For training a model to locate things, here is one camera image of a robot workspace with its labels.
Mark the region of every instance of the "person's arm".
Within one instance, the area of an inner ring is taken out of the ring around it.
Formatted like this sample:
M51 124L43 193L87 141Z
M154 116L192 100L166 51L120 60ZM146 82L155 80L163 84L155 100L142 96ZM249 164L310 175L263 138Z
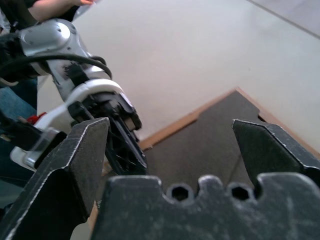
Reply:
M93 2L93 0L38 0L29 8L29 12L38 22L43 22L58 18L72 6L91 5Z

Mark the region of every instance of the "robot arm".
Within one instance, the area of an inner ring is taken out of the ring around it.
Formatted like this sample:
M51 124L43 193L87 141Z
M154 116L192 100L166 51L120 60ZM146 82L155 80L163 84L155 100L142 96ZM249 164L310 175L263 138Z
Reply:
M111 80L105 61L87 52L71 22L52 19L25 28L12 33L0 49L6 50L6 57L0 60L3 85L12 86L20 79L51 74L64 101L34 126L18 121L40 134L32 147L23 149L23 144L17 144L10 156L14 162L35 171L74 124L108 117L105 155L114 171L120 175L146 173L145 156L134 134L141 128L136 110L122 88ZM6 136L9 140L15 137L10 134Z

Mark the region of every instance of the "dark gray foam mat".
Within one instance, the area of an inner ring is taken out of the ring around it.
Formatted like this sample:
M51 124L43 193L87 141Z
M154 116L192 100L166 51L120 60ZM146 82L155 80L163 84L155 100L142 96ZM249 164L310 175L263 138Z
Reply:
M196 122L145 151L150 175L158 176L166 189L184 182L194 190L202 175L215 175L224 185L252 185L236 137L233 119L258 121L259 110L234 92L208 108Z

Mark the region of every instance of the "wooden board edge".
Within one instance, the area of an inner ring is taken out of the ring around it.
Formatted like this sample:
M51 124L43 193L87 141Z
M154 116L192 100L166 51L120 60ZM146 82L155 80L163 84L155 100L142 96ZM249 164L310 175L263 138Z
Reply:
M274 115L267 111L261 104L255 101L252 97L247 95L241 88L237 87L236 91L244 96L250 103L255 105L259 109L259 116L269 124L276 124L282 127L291 137L293 137L301 146L303 146L307 151L313 154L317 159L320 159L320 153L307 144L301 137L299 137L295 132L289 129L285 124L278 120Z
M179 120L175 121L174 123L168 125L167 127L157 131L153 135L147 137L146 139L139 142L139 146L142 150L146 150L148 148L151 148L153 145L163 141L164 139L170 137L171 135L175 134L179 130L185 128L186 126L192 124L195 122L201 113L203 113L205 110L207 110L212 105L220 102L225 97L229 96L233 92L236 91L236 88L233 88L224 94L214 98L212 101L209 101L208 103L202 105L201 107L197 108L195 111L192 111L188 115L180 118Z
M98 217L98 206L97 206L96 201L94 201L91 214L86 221L89 225L89 229L91 230L91 233L94 230L94 227L95 227L95 224L97 221L97 217Z

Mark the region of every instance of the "hexagonal hole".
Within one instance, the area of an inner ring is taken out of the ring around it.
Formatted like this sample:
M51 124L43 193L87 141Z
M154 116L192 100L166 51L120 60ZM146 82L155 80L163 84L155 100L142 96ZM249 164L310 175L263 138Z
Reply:
M175 187L172 189L172 197L177 199L179 202L187 199L189 196L189 192L182 186Z
M240 186L233 188L231 192L234 198L239 199L241 201L249 199L248 191Z

